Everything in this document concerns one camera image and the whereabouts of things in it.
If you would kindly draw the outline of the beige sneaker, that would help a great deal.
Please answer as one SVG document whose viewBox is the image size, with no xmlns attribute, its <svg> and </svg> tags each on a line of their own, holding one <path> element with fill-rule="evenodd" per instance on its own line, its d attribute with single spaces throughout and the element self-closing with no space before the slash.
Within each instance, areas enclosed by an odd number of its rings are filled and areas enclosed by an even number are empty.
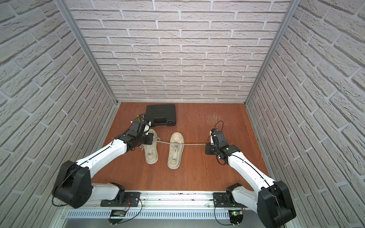
<svg viewBox="0 0 365 228">
<path fill-rule="evenodd" d="M 204 145 L 204 143 L 199 142 L 185 142 L 184 137 L 180 132 L 173 133 L 169 142 L 164 142 L 159 137 L 157 138 L 156 142 L 169 145 L 168 167 L 172 170 L 176 170 L 180 167 L 185 146 Z"/>
<path fill-rule="evenodd" d="M 161 139 L 157 136 L 157 133 L 154 129 L 150 129 L 148 131 L 148 135 L 153 135 L 153 141 L 151 145 L 141 145 L 142 151 L 145 153 L 145 161 L 152 165 L 158 161 L 158 151 L 157 151 L 157 142 Z"/>
</svg>

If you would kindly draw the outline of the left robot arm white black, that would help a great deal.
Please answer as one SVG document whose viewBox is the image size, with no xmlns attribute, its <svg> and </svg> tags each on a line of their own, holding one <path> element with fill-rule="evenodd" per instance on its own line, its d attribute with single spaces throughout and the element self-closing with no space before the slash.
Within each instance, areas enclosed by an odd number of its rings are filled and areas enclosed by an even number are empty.
<svg viewBox="0 0 365 228">
<path fill-rule="evenodd" d="M 108 206 L 129 205 L 123 186 L 92 183 L 92 178 L 114 159 L 138 146 L 151 145 L 154 135 L 149 133 L 150 128 L 150 121 L 134 120 L 127 130 L 103 148 L 78 161 L 64 162 L 58 172 L 52 198 L 60 200 L 60 206 L 74 209 L 91 201 L 101 201 Z"/>
</svg>

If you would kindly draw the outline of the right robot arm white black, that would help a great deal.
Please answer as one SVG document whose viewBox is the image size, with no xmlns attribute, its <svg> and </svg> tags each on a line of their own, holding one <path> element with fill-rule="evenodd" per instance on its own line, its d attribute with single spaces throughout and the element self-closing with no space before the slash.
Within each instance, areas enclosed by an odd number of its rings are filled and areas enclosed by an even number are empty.
<svg viewBox="0 0 365 228">
<path fill-rule="evenodd" d="M 210 142 L 205 146 L 205 153 L 232 167 L 252 187 L 250 191 L 236 183 L 226 188 L 225 193 L 213 193 L 215 208 L 248 208 L 257 213 L 266 228 L 280 228 L 296 218 L 286 183 L 275 181 L 260 171 L 237 146 L 228 143 L 222 131 L 215 128 L 210 131 Z"/>
</svg>

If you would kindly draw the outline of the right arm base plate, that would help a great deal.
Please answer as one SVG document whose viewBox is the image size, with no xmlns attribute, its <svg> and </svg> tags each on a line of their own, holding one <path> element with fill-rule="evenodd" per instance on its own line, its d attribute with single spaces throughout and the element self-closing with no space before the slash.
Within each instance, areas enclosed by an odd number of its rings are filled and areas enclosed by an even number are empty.
<svg viewBox="0 0 365 228">
<path fill-rule="evenodd" d="M 235 199 L 233 198 L 232 193 L 230 192 L 214 192 L 213 202 L 216 208 L 224 208 L 224 207 L 246 208 L 244 204 L 236 202 Z"/>
</svg>

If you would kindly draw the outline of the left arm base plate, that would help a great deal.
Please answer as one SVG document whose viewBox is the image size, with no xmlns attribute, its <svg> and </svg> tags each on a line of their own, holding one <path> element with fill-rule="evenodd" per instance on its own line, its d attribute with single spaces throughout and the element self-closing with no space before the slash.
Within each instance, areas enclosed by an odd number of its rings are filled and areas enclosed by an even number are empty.
<svg viewBox="0 0 365 228">
<path fill-rule="evenodd" d="M 140 192 L 120 192 L 113 200 L 102 200 L 101 207 L 137 207 L 140 205 Z"/>
</svg>

